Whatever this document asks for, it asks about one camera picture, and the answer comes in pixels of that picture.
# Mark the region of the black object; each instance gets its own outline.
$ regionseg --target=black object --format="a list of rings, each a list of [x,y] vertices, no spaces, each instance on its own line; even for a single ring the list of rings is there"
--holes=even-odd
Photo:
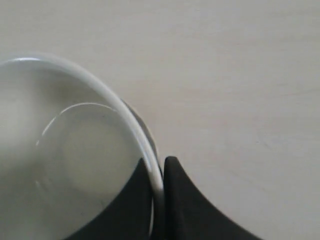
[[[164,164],[167,240],[259,240],[216,209],[176,157]]]
[[[148,240],[152,190],[141,159],[130,180],[94,220],[65,240]]]

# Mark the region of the white surface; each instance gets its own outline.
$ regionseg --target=white surface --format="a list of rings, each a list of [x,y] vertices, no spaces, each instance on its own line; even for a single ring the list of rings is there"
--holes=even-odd
[[[320,238],[320,2],[6,0],[0,53],[54,53],[104,80],[224,213]]]

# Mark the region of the white table surface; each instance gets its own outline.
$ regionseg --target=white table surface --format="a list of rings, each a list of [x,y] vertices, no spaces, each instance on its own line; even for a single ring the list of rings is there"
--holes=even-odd
[[[21,51],[101,78],[246,229],[320,239],[320,1],[3,0]]]

